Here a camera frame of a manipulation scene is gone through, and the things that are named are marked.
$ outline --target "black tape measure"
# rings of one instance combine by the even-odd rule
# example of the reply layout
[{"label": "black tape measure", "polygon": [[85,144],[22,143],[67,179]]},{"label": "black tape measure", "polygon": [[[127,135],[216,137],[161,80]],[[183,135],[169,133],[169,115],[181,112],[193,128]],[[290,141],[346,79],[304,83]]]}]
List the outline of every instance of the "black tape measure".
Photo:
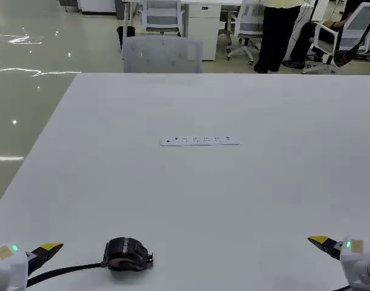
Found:
[{"label": "black tape measure", "polygon": [[142,271],[153,264],[153,255],[133,238],[111,239],[104,251],[103,262],[113,271]]}]

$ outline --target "power strip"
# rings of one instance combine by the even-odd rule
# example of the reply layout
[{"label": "power strip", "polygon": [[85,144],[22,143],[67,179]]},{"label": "power strip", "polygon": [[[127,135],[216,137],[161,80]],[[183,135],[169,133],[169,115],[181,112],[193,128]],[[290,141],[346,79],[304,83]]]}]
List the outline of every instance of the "power strip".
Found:
[{"label": "power strip", "polygon": [[176,135],[161,138],[161,147],[239,145],[238,138],[217,135]]}]

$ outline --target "black pants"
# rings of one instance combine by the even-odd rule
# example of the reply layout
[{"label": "black pants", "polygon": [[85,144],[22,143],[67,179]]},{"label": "black pants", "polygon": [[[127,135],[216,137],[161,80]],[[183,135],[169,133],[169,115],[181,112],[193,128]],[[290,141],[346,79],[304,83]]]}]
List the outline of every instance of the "black pants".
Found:
[{"label": "black pants", "polygon": [[300,13],[300,6],[293,8],[265,7],[263,19],[263,39],[259,61],[255,65],[257,72],[277,72],[288,50],[295,20]]},{"label": "black pants", "polygon": [[[310,39],[314,37],[316,26],[316,23],[308,22],[302,27],[300,37],[297,39],[297,43],[295,44],[293,51],[290,54],[290,57],[293,61],[305,61],[306,54],[308,53],[308,50],[312,44],[310,42]],[[320,30],[318,38],[329,43],[334,42],[333,34],[323,29]],[[324,53],[317,48],[313,48],[313,52],[315,52],[315,54],[319,57],[322,57],[324,55]]]}]

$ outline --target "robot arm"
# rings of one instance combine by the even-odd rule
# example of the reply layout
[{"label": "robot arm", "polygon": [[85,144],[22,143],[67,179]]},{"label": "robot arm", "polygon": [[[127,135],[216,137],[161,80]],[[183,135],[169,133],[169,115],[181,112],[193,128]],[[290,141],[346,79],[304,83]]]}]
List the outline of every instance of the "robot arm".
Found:
[{"label": "robot arm", "polygon": [[44,244],[32,252],[24,252],[16,244],[0,247],[0,291],[23,291],[27,278],[50,260],[63,244]]},{"label": "robot arm", "polygon": [[326,236],[308,238],[320,250],[340,260],[345,277],[352,290],[370,290],[370,244],[347,236],[343,241],[334,241]]}]

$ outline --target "white office chair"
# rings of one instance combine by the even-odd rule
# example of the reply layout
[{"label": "white office chair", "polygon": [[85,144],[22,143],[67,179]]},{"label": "white office chair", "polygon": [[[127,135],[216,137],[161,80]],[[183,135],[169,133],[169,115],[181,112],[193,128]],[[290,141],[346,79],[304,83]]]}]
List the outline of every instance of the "white office chair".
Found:
[{"label": "white office chair", "polygon": [[[322,62],[307,62],[306,69],[302,71],[302,74],[313,73],[317,71],[325,71],[325,73],[336,74],[338,67],[332,63],[336,50],[348,51],[355,47],[363,37],[363,34],[370,23],[370,3],[364,2],[355,10],[352,16],[347,20],[343,27],[341,35],[340,47],[337,48],[338,32],[335,32],[323,24],[317,24],[315,29],[314,38],[311,38],[311,48],[316,47],[326,53],[328,59],[326,63]],[[334,42],[332,44],[322,41],[319,39],[320,30],[326,30],[334,35]],[[366,53],[369,49],[369,37],[370,33],[367,34],[365,41],[359,47],[360,53]]]},{"label": "white office chair", "polygon": [[180,0],[143,0],[142,27],[147,32],[183,32]]},{"label": "white office chair", "polygon": [[126,38],[125,73],[201,73],[202,42],[176,36]]},{"label": "white office chair", "polygon": [[[261,38],[263,34],[264,7],[260,4],[260,2],[260,0],[243,0],[238,16],[236,17],[235,14],[230,13],[227,22],[227,29],[232,31],[232,26],[234,26],[234,35],[239,37],[240,40],[243,38],[249,39],[254,48],[256,47],[256,45],[251,41],[251,38]],[[233,55],[238,55],[245,52],[250,59],[248,64],[252,65],[254,63],[254,57],[252,56],[250,49],[252,48],[247,45],[242,45],[239,48],[235,49],[231,46],[228,46],[227,60],[229,60],[230,57]]]}]

